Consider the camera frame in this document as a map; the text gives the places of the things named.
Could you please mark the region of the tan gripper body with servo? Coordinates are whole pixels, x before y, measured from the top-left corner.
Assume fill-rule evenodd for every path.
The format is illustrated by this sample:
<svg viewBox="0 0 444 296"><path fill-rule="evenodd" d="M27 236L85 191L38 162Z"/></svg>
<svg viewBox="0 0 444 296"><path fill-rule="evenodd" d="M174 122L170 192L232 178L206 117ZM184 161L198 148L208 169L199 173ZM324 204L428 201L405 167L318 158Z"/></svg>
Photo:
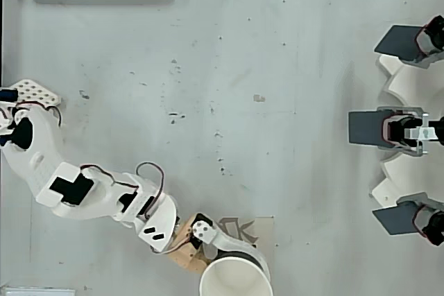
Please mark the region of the tan gripper body with servo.
<svg viewBox="0 0 444 296"><path fill-rule="evenodd" d="M214 221L202 213L191 216L187 222L181 223L178 230L173 233L173 240L168 250L167 257L179 267L193 273L203 274L210 264L203 251L203 242L193 235L194 224L207 222L210 227Z"/></svg>

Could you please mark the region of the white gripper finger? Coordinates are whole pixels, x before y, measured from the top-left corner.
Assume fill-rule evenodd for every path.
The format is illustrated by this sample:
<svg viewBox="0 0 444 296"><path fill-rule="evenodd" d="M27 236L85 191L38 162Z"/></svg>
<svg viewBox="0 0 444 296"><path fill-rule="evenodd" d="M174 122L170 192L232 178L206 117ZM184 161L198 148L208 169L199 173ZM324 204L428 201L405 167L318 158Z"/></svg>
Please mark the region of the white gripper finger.
<svg viewBox="0 0 444 296"><path fill-rule="evenodd" d="M233 238L222 231L219 226L210 226L205 221L198 221L193 224L193 236L206 244L207 247L214 247L216 249L216 256L212 261L229 256L247 259L264 273L268 281L271 281L266 257L251 244Z"/></svg>

